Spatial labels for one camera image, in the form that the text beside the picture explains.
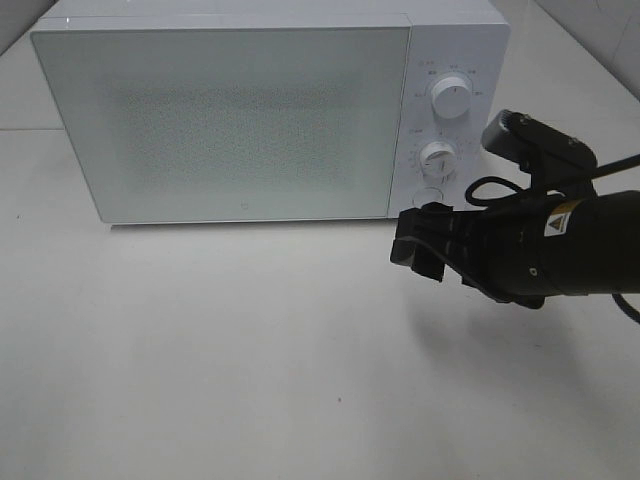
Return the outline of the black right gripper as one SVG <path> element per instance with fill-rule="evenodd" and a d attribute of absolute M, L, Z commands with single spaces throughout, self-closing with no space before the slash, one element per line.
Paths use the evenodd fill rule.
<path fill-rule="evenodd" d="M 437 202 L 399 214 L 390 260 L 442 282 L 458 263 L 463 283 L 499 303 L 540 308 L 550 295 L 543 264 L 548 200 L 517 202 L 483 211 L 456 211 Z"/>

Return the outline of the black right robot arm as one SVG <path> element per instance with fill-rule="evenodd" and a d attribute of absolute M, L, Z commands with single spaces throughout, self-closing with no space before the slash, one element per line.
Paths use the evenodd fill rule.
<path fill-rule="evenodd" d="M 529 206 L 403 211 L 390 260 L 440 281 L 446 268 L 499 303 L 538 309 L 552 296 L 639 291 L 639 194 Z"/>

